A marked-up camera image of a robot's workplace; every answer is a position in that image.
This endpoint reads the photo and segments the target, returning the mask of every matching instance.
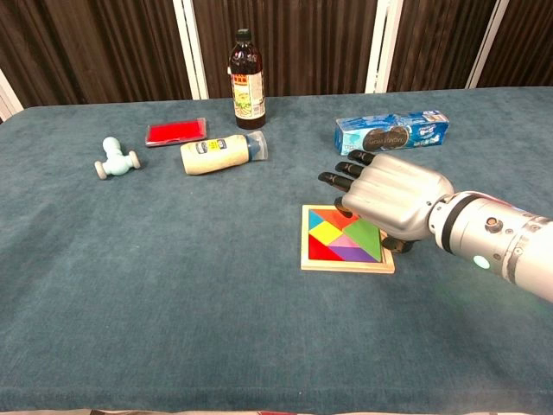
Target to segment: oreo box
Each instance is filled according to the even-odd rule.
[[[334,145],[342,156],[351,150],[428,147],[441,144],[448,127],[448,118],[439,111],[340,118],[336,120]]]

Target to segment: red triangle piece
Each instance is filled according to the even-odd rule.
[[[342,230],[344,227],[351,225],[359,216],[355,214],[351,218],[347,218],[336,209],[314,209],[314,213],[318,214],[322,219],[330,222],[332,225]]]
[[[324,246],[317,238],[309,235],[309,259],[319,259],[322,261],[343,261],[332,250]]]

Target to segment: green triangle piece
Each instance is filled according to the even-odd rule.
[[[344,227],[342,232],[353,239],[378,262],[382,262],[380,230],[372,223],[359,219]]]

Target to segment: tangram puzzle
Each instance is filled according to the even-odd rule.
[[[302,269],[393,273],[391,252],[381,244],[384,232],[334,206],[302,208]]]

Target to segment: brown glass bottle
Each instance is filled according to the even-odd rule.
[[[265,124],[263,62],[259,50],[251,43],[249,29],[236,33],[229,69],[236,124],[246,130],[260,128]]]

